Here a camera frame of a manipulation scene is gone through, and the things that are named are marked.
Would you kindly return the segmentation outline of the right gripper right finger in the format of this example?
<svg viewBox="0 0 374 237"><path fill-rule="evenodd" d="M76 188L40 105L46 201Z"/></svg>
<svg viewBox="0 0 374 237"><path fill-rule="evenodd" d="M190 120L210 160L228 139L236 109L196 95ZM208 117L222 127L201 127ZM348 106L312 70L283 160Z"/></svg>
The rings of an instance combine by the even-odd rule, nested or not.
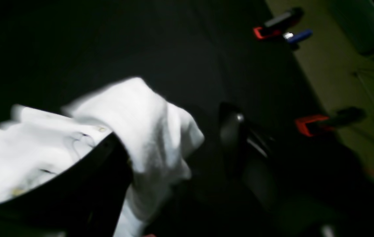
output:
<svg viewBox="0 0 374 237"><path fill-rule="evenodd" d="M241 182L266 211L272 211L280 195L276 140L227 102L219 106L219 139L226 177Z"/></svg>

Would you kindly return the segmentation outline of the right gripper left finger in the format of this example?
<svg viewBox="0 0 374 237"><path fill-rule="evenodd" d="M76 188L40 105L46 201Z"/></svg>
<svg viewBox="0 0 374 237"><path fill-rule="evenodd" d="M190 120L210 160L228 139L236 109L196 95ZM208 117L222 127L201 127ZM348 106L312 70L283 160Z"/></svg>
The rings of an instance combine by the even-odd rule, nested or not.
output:
<svg viewBox="0 0 374 237"><path fill-rule="evenodd" d="M133 173L115 134L71 168L0 204L0 237L112 237Z"/></svg>

